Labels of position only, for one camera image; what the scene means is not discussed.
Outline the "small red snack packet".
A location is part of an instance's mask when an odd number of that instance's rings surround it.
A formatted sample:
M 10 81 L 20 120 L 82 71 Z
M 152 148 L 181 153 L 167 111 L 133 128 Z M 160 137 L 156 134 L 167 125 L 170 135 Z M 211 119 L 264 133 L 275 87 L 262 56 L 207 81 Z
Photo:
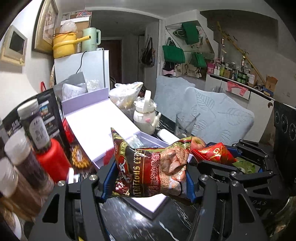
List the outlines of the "small red snack packet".
M 226 146 L 222 143 L 217 143 L 204 149 L 192 149 L 191 154 L 197 162 L 210 161 L 222 165 L 232 165 L 237 162 L 236 158 L 230 153 Z

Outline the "red brown snack packet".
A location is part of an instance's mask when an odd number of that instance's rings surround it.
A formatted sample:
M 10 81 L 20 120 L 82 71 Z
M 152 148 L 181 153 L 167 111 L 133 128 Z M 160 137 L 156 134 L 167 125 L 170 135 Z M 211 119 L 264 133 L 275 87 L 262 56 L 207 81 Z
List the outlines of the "red brown snack packet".
M 191 137 L 182 138 L 166 148 L 132 148 L 112 128 L 118 177 L 113 196 L 151 197 L 158 194 L 186 197 L 186 165 Z

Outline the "red fuzzy knit item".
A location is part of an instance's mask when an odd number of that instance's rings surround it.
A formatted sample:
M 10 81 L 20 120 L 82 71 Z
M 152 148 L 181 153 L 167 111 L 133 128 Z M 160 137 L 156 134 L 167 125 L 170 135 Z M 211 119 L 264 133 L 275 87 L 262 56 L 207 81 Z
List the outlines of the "red fuzzy knit item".
M 106 151 L 105 156 L 103 157 L 104 166 L 108 165 L 113 155 L 114 155 L 114 148 Z

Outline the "leaf print cloth bag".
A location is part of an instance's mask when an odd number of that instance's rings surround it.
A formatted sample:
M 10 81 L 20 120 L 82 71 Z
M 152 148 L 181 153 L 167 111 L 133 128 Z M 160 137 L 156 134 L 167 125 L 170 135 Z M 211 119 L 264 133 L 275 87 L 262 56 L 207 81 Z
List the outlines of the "leaf print cloth bag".
M 144 146 L 144 144 L 142 143 L 142 141 L 138 138 L 137 135 L 133 135 L 131 137 L 129 137 L 126 142 L 133 148 L 133 149 L 137 149 L 137 148 L 142 148 Z

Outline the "leaf pattern chair cover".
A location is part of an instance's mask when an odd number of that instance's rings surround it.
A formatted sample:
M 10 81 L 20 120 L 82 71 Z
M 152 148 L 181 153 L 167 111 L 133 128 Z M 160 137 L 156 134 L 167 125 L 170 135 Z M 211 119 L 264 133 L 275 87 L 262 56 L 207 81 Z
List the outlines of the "leaf pattern chair cover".
M 195 116 L 192 134 L 205 142 L 232 145 L 254 124 L 254 113 L 224 93 L 199 90 L 184 78 L 158 76 L 154 102 L 157 111 L 172 121 L 177 113 Z

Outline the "red apple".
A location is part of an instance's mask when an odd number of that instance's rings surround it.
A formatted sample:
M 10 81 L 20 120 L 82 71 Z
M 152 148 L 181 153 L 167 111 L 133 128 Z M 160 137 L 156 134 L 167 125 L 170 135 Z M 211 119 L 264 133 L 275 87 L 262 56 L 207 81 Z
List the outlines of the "red apple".
M 205 142 L 201 138 L 192 136 L 192 139 L 191 139 L 191 151 L 192 150 L 201 150 L 201 149 L 204 149 L 204 148 L 206 148 Z

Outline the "lavender gift box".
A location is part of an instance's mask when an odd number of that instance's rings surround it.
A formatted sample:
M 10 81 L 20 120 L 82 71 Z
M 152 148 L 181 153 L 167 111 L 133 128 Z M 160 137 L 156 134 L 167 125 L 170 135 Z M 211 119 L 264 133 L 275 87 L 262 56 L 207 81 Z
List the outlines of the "lavender gift box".
M 141 132 L 109 99 L 107 88 L 64 100 L 62 108 L 75 138 L 98 170 L 104 166 L 106 151 L 113 148 L 112 128 L 125 140 L 137 135 L 145 147 L 168 146 L 162 140 Z

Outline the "white cabinet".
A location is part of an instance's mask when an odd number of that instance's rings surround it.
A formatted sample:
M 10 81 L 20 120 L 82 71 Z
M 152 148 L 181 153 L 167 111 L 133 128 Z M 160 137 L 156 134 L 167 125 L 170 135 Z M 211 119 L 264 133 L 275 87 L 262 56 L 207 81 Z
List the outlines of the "white cabinet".
M 205 90 L 214 89 L 219 89 L 220 92 L 224 92 L 239 105 L 254 113 L 253 127 L 246 134 L 245 139 L 259 142 L 271 117 L 274 99 L 240 82 L 215 74 L 207 74 Z

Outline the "red canister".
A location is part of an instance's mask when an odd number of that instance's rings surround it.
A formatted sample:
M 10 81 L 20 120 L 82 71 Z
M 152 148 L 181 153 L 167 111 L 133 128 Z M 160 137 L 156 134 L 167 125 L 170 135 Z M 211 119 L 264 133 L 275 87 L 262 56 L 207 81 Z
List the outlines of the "red canister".
M 71 164 L 57 140 L 52 138 L 51 147 L 44 153 L 36 153 L 36 158 L 55 183 L 67 180 Z

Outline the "glass cup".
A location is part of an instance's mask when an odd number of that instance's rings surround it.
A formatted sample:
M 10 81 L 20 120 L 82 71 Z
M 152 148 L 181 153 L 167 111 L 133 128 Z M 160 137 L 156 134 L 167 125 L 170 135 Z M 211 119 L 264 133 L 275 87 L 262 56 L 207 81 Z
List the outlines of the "glass cup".
M 192 134 L 192 131 L 195 127 L 197 117 L 200 113 L 194 115 L 185 112 L 179 112 L 176 114 L 176 127 L 175 127 L 175 136 L 178 138 L 189 137 Z

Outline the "white tissue roll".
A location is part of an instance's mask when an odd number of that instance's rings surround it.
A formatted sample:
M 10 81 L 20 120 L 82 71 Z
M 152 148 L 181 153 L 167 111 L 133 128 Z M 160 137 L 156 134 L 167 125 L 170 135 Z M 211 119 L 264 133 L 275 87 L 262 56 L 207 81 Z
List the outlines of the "white tissue roll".
M 174 134 L 169 132 L 166 129 L 161 129 L 160 131 L 157 132 L 157 136 L 167 144 L 171 145 L 172 143 L 176 142 L 179 140 L 178 137 L 176 137 Z

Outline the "cream cartoon water bottle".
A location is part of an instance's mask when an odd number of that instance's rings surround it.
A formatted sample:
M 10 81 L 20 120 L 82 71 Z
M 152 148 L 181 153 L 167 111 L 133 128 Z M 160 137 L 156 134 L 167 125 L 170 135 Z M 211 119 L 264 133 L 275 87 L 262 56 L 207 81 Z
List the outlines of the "cream cartoon water bottle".
M 151 99 L 151 91 L 146 90 L 144 97 L 138 97 L 134 106 L 134 124 L 141 132 L 152 135 L 159 126 L 161 113 L 157 113 L 157 104 Z

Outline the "plastic bag of food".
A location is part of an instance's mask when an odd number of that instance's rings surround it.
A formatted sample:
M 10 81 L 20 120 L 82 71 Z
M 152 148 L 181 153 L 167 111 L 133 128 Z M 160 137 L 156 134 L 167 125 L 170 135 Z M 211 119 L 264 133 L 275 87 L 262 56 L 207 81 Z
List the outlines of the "plastic bag of food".
M 143 82 L 128 84 L 117 83 L 115 87 L 110 90 L 109 98 L 119 109 L 131 108 L 143 84 Z

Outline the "dark label jar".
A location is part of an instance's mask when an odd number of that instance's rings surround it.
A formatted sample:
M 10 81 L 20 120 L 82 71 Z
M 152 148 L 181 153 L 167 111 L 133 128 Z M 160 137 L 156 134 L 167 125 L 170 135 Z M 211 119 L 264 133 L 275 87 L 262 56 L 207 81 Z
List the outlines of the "dark label jar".
M 51 147 L 51 140 L 42 119 L 37 99 L 32 99 L 17 109 L 25 134 L 36 153 L 44 153 Z

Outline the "black snack pouch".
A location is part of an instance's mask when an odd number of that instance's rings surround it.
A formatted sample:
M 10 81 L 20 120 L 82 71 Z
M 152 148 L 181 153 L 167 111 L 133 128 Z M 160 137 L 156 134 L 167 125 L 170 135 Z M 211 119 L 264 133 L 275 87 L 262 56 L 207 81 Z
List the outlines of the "black snack pouch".
M 36 104 L 34 104 L 32 108 L 33 110 L 30 110 L 29 113 L 25 115 L 25 119 L 31 121 L 37 116 L 41 118 L 49 137 L 54 138 L 60 143 L 60 145 L 63 145 L 65 132 L 63 131 L 62 120 L 54 90 L 46 90 L 26 100 L 26 102 L 30 101 L 37 102 L 38 108 L 36 107 Z M 22 118 L 18 114 L 18 108 L 21 106 L 21 104 L 18 105 L 2 120 L 8 136 L 11 136 L 23 126 Z

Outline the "white refrigerator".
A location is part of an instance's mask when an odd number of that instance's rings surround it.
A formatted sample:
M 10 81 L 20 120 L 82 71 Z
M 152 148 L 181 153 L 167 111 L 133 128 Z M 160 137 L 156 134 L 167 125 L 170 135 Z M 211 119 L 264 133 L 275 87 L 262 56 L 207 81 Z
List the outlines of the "white refrigerator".
M 82 72 L 85 80 L 98 80 L 100 88 L 110 88 L 108 50 L 77 53 L 55 59 L 54 62 L 57 83 Z

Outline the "green tote bag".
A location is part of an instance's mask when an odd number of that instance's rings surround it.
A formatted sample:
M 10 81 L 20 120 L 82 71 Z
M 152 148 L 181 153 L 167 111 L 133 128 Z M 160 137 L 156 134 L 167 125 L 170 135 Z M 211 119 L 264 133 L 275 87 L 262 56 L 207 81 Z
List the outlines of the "green tote bag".
M 181 48 L 175 45 L 175 42 L 168 37 L 166 44 L 162 46 L 164 53 L 164 60 L 175 64 L 185 63 L 185 54 Z

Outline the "pale green kettle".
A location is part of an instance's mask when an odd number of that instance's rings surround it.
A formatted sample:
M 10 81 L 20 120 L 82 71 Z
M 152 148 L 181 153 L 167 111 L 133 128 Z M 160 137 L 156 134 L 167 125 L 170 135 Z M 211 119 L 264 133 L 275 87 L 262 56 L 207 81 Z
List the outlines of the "pale green kettle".
M 85 28 L 82 30 L 83 37 L 90 37 L 88 40 L 82 42 L 82 52 L 96 51 L 101 43 L 101 31 L 96 28 Z

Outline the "yellow pot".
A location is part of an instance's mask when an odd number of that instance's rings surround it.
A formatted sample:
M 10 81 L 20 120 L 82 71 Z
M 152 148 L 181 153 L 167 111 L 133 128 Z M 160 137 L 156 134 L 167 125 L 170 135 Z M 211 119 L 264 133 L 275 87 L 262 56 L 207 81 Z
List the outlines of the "yellow pot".
M 90 39 L 90 35 L 77 38 L 77 34 L 74 32 L 56 34 L 53 39 L 52 48 L 54 59 L 75 54 L 77 51 L 77 44 Z

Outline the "framed picture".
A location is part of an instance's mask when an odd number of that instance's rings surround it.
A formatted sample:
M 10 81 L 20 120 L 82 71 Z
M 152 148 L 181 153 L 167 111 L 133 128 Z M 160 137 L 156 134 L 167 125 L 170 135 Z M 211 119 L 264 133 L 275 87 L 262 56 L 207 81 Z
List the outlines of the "framed picture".
M 58 8 L 55 0 L 42 1 L 32 37 L 32 50 L 51 55 L 53 50 L 53 36 L 58 20 Z

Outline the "wall intercom panel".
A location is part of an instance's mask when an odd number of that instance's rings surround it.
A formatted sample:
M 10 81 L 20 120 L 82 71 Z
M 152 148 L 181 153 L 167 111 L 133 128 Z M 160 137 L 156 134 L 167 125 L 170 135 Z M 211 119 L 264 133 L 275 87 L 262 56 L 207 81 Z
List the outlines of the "wall intercom panel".
M 28 39 L 14 26 L 11 25 L 5 34 L 1 48 L 1 61 L 25 66 Z

